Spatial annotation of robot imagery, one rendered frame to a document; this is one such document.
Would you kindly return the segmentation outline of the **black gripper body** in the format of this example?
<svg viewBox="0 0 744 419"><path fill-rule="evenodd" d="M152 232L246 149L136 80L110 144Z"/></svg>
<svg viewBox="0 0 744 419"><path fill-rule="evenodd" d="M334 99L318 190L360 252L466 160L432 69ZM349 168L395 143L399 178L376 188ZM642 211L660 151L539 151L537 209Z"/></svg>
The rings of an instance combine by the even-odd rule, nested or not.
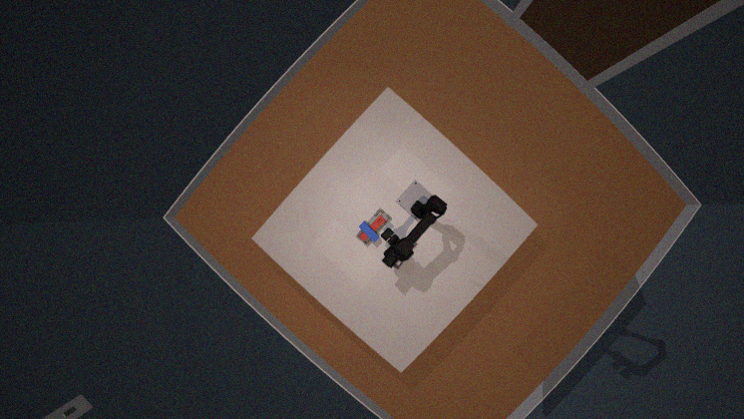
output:
<svg viewBox="0 0 744 419"><path fill-rule="evenodd" d="M399 237L398 237L398 238L396 238L396 237L395 237L394 235L393 235L393 236L391 237L391 235L392 235L393 233L394 233L394 232L393 232L393 231L392 231L392 230L391 230L391 229L390 229L390 228L388 227L388 228L387 228L387 229L386 229L386 230L385 230L385 231L384 231L384 232L383 232L383 233L381 234L381 237L382 237L382 238L383 238L383 239L384 239L385 241L386 241L386 240L388 240L388 239L390 238L388 242L389 242L389 243L390 243L390 244L391 244L392 246L394 245L394 243L395 243L396 241L400 240L400 238L399 238ZM392 246L391 246L391 247L392 247ZM413 255L414 255L414 251L412 251L412 253L411 253L411 256L410 256L410 257L409 257L408 259L406 259L406 261L407 261L407 260L409 260L409 259L410 259L410 258L411 258L411 257L412 257Z"/></svg>

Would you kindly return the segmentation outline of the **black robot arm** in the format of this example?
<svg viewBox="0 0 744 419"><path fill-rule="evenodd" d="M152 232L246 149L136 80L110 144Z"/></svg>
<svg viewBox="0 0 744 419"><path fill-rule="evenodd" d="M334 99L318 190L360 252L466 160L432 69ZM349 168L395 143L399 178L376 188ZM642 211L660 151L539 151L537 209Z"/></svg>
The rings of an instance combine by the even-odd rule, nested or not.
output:
<svg viewBox="0 0 744 419"><path fill-rule="evenodd" d="M398 260L402 262L408 259L411 256L413 246L417 240L424 234L431 224L434 224L438 217L445 213L447 209L446 205L447 204L436 195L431 196L426 204L416 201L411 209L412 214L418 217L420 222L413 228L407 237L401 238L396 241L393 246L390 245L390 247L385 250L385 257L382 259L382 262L384 262L386 266L392 268ZM435 216L432 211L438 215Z"/></svg>

